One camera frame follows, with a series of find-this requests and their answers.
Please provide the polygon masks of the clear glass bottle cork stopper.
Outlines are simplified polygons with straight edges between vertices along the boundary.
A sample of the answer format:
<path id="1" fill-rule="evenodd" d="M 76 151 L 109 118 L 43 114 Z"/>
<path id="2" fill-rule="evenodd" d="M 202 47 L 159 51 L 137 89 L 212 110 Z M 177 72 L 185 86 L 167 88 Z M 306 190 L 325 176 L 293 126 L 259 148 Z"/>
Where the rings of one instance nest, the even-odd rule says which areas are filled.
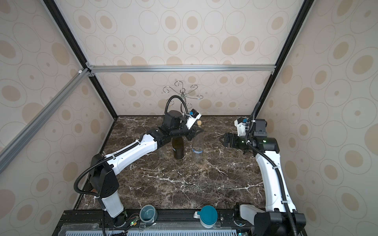
<path id="1" fill-rule="evenodd" d="M 202 121 L 197 121 L 196 136 L 192 142 L 193 160 L 200 162 L 203 159 L 204 153 L 204 129 Z"/>

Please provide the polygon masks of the dark green wine bottle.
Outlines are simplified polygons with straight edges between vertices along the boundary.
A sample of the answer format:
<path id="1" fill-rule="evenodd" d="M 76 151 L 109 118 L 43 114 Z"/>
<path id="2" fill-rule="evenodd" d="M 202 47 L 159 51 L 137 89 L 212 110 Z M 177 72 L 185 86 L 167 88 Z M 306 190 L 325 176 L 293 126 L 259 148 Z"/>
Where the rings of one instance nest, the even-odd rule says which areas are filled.
<path id="1" fill-rule="evenodd" d="M 183 159 L 185 156 L 185 147 L 183 137 L 172 138 L 172 150 L 175 159 Z"/>

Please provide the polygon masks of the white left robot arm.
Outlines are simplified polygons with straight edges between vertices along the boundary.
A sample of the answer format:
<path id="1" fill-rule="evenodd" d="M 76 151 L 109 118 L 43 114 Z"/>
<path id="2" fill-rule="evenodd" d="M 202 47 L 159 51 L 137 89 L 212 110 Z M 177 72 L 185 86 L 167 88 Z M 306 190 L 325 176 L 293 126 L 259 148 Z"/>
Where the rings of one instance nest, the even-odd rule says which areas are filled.
<path id="1" fill-rule="evenodd" d="M 198 125 L 200 118 L 201 113 L 195 109 L 186 115 L 178 111 L 166 112 L 161 126 L 151 128 L 130 145 L 105 156 L 95 155 L 88 179 L 95 190 L 90 193 L 95 195 L 101 209 L 113 219 L 119 217 L 124 206 L 118 193 L 117 175 L 139 158 L 170 143 L 173 138 L 186 137 L 189 141 L 194 139 L 203 132 Z"/>

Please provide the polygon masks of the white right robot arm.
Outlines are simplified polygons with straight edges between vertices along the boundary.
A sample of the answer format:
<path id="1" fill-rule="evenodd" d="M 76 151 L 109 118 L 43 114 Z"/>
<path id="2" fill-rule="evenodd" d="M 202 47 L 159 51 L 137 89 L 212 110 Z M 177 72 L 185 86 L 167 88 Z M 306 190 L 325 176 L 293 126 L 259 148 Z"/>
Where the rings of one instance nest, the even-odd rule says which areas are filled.
<path id="1" fill-rule="evenodd" d="M 226 133 L 220 141 L 225 147 L 253 153 L 265 191 L 264 210 L 251 204 L 235 204 L 235 224 L 250 223 L 253 236 L 299 236 L 306 218 L 290 197 L 282 175 L 279 145 L 275 138 L 268 137 L 266 120 L 238 118 L 234 125 L 237 133 Z"/>

